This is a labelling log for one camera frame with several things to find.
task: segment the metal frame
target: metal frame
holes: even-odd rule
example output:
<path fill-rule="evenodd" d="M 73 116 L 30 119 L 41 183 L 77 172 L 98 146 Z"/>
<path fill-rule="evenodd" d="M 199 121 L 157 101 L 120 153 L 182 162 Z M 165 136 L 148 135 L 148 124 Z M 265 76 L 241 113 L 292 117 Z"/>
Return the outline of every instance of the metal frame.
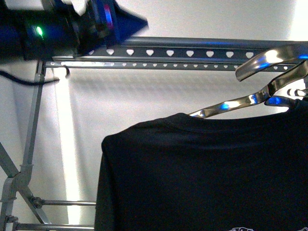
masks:
<path fill-rule="evenodd" d="M 120 69 L 165 69 L 165 70 L 219 70 L 234 71 L 239 65 L 265 50 L 286 44 L 308 42 L 258 41 L 236 39 L 201 39 L 201 38 L 152 38 L 135 37 L 121 46 L 102 47 L 83 57 L 54 57 L 53 61 L 39 61 L 35 81 L 44 81 L 46 68 L 120 68 Z M 266 71 L 284 72 L 295 63 L 275 65 Z M 88 231 L 93 226 L 53 225 L 42 207 L 43 205 L 83 205 L 95 206 L 91 201 L 50 201 L 34 197 L 28 184 L 32 174 L 32 158 L 39 118 L 39 107 L 43 86 L 35 87 L 23 164 L 20 171 L 12 162 L 0 143 L 0 165 L 7 174 L 3 191 L 0 213 L 0 231 L 6 230 L 12 223 L 12 230 L 62 230 Z M 18 223 L 12 215 L 16 192 L 19 192 L 41 224 Z"/>

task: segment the black t-shirt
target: black t-shirt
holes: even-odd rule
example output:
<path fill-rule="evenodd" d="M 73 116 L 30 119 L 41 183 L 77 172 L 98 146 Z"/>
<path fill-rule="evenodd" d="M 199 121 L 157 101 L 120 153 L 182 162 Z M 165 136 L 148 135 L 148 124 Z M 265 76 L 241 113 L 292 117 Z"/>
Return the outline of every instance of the black t-shirt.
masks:
<path fill-rule="evenodd" d="M 184 113 L 102 142 L 96 231 L 308 226 L 308 102 L 243 119 Z"/>

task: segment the black device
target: black device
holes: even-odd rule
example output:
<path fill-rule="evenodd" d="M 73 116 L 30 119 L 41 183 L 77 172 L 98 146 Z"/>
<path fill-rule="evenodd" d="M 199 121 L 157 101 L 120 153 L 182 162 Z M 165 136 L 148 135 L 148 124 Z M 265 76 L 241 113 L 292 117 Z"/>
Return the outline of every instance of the black device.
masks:
<path fill-rule="evenodd" d="M 147 26 L 114 0 L 90 0 L 80 16 L 60 0 L 43 0 L 43 11 L 11 10 L 0 0 L 0 64 L 83 56 L 113 46 Z"/>

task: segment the green light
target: green light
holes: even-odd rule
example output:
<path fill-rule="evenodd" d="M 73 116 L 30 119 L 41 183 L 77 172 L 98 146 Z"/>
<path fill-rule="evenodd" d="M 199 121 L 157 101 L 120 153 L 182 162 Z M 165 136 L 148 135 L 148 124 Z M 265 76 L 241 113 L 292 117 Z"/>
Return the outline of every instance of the green light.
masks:
<path fill-rule="evenodd" d="M 37 32 L 41 37 L 43 37 L 43 30 L 39 26 L 37 26 Z"/>

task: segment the metal rail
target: metal rail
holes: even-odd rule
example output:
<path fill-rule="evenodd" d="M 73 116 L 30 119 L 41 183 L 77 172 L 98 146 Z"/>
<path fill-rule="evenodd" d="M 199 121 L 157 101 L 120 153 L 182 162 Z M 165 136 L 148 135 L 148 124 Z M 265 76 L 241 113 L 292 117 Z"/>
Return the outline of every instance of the metal rail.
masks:
<path fill-rule="evenodd" d="M 46 67 L 234 71 L 273 47 L 308 42 L 208 38 L 132 37 L 121 46 L 101 47 L 82 57 L 56 56 Z M 266 71 L 284 72 L 288 62 Z"/>

